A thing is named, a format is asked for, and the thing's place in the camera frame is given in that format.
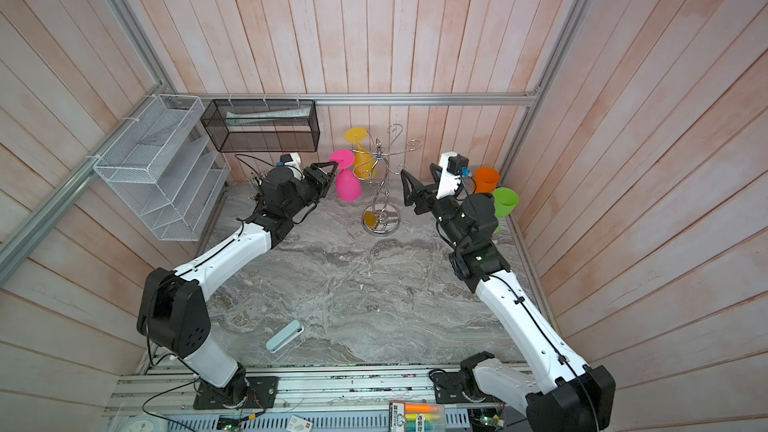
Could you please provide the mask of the orange wine glass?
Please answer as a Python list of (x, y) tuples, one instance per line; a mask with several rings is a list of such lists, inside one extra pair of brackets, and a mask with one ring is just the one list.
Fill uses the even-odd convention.
[(493, 168), (480, 167), (474, 173), (476, 193), (492, 193), (500, 181), (500, 173)]

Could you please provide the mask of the pink wine glass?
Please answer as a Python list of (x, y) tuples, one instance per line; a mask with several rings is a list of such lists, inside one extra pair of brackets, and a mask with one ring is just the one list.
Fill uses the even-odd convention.
[(329, 160), (338, 164), (338, 176), (336, 178), (338, 197), (346, 202), (358, 200), (362, 195), (362, 184), (352, 172), (355, 154), (346, 149), (336, 150), (330, 155)]

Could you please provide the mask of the green wine glass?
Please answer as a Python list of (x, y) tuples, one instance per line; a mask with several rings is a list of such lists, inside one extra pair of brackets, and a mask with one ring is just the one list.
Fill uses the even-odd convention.
[(492, 192), (494, 199), (494, 216), (497, 219), (497, 227), (494, 230), (498, 233), (501, 229), (503, 220), (508, 217), (519, 203), (518, 194), (507, 187), (498, 187)]

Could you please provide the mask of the yellow wine glass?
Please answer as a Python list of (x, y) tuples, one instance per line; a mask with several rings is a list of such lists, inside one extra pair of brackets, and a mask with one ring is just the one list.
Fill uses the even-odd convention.
[(374, 157), (363, 146), (363, 141), (366, 139), (369, 139), (369, 132), (363, 127), (354, 127), (344, 133), (344, 140), (351, 145), (354, 155), (350, 170), (360, 180), (371, 180), (375, 176)]

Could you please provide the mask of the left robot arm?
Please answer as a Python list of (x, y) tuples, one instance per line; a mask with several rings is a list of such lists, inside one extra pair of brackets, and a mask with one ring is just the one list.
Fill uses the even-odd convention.
[(137, 330), (172, 352), (202, 381), (202, 389), (226, 408), (248, 400), (246, 368), (211, 336), (207, 300), (253, 259), (269, 252), (324, 198), (336, 175), (336, 161), (304, 169), (283, 163), (261, 180), (250, 216), (228, 238), (173, 270), (157, 268), (145, 280)]

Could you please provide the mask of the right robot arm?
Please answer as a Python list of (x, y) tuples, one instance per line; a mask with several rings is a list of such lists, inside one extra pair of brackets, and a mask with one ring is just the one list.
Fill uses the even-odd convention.
[(501, 400), (524, 414), (534, 431), (605, 430), (616, 382), (605, 367), (591, 367), (565, 343), (511, 272), (492, 241), (498, 226), (492, 195), (459, 201), (454, 191), (426, 186), (407, 171), (401, 181), (405, 205), (434, 216), (452, 249), (455, 275), (494, 313), (531, 369), (524, 374), (493, 355), (476, 354), (462, 364), (471, 394)]

